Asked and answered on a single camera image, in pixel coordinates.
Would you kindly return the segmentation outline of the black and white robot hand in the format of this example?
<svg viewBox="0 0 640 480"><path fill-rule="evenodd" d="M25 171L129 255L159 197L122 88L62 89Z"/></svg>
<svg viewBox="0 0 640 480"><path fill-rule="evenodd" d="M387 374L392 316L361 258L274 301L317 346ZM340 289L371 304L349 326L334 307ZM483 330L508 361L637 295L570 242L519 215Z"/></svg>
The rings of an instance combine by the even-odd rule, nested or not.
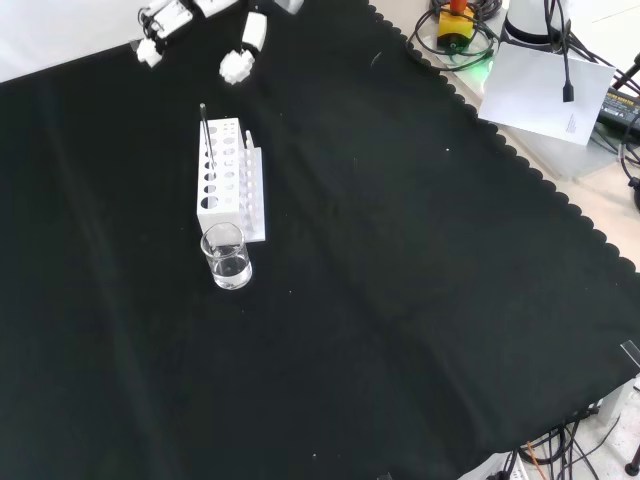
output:
<svg viewBox="0 0 640 480"><path fill-rule="evenodd" d="M155 67L193 21L219 17L237 4L236 1L151 2L137 14L143 33L134 48L138 61ZM219 65L219 75L229 85L240 84L250 76L266 41L270 11L278 7L295 15L304 5L302 1L246 1L244 4L247 16L240 48L229 51Z"/></svg>

